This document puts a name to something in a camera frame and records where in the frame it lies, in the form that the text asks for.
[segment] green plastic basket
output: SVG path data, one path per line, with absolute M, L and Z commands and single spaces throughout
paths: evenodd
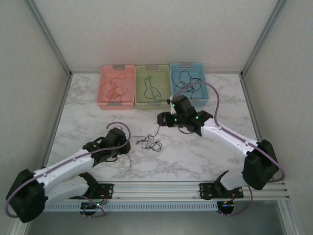
M 135 104 L 137 109 L 170 109 L 166 102 L 172 95 L 168 65 L 136 66 Z

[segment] pink plastic basket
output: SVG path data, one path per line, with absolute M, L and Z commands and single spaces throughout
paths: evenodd
M 101 110 L 134 108 L 135 74 L 134 65 L 102 67 L 97 96 Z

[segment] gray floor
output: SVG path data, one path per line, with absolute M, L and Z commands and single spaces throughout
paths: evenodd
M 236 209 L 245 206 L 237 202 Z M 283 235 L 276 202 L 253 202 L 242 215 L 208 212 L 112 212 L 87 219 L 78 212 L 45 212 L 30 223 L 28 235 Z

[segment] wall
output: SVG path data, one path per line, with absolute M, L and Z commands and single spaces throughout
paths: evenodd
M 35 0 L 72 71 L 201 62 L 240 72 L 277 0 Z
M 286 170 L 306 234 L 313 234 L 312 12 L 312 0 L 290 0 L 245 78 L 261 134 Z
M 236 210 L 246 206 L 237 202 Z M 45 212 L 33 220 L 28 235 L 284 235 L 277 203 L 253 202 L 240 216 L 221 217 L 214 211 L 108 212 L 84 219 L 79 212 Z
M 42 162 L 66 81 L 23 1 L 0 0 L 0 205 L 16 175 Z

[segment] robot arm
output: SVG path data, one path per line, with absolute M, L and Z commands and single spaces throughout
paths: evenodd
M 278 171 L 278 167 L 254 146 L 262 149 L 277 161 L 270 142 L 250 140 L 218 123 L 211 114 L 197 112 L 188 98 L 179 95 L 172 100 L 171 112 L 161 113 L 157 117 L 160 126 L 186 127 L 191 133 L 210 138 L 233 152 L 244 162 L 244 168 L 224 172 L 215 181 L 215 190 L 223 194 L 242 186 L 251 186 L 261 190 Z
M 113 128 L 105 138 L 100 137 L 85 144 L 83 149 L 59 163 L 34 172 L 28 169 L 21 171 L 6 199 L 17 217 L 26 223 L 55 202 L 81 195 L 92 197 L 96 193 L 98 182 L 84 172 L 106 162 L 108 158 L 117 158 L 119 154 L 128 153 L 130 148 L 125 133 Z M 6 212 L 11 216 L 7 206 Z

